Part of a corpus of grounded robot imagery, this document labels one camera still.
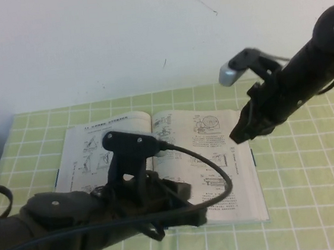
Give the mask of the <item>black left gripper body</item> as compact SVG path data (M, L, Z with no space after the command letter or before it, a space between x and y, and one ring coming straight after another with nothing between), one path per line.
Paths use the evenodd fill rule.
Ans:
M144 181L133 177L97 186L90 193L101 202L102 211L95 216L104 216L105 222L116 222L126 217L159 214L179 208L177 183L162 179L155 171L148 170ZM149 223L124 224L94 231L96 237L155 232L181 225L180 213L164 220Z

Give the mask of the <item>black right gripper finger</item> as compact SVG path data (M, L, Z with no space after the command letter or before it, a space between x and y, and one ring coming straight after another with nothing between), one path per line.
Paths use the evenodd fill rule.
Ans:
M239 121L231 131L229 137L234 141L236 144L242 144L248 140L253 140L256 135L254 131L251 130L251 118L250 114L240 114Z
M263 121L254 121L252 129L255 137L269 135L273 131L272 121L265 119Z

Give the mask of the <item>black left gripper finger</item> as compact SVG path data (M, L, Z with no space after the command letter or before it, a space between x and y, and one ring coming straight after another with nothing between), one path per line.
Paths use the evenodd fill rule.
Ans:
M207 223L207 208L201 208L195 212L181 213L176 212L176 215L161 221L164 229L170 229L178 226L194 226L200 227Z
M162 179L161 184L165 189L165 205L188 203L191 198L191 185L189 183Z

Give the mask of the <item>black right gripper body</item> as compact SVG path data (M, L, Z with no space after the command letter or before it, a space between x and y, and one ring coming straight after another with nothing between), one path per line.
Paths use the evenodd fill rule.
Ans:
M247 92L249 102L241 110L244 129L277 126L296 112L292 72L268 74Z

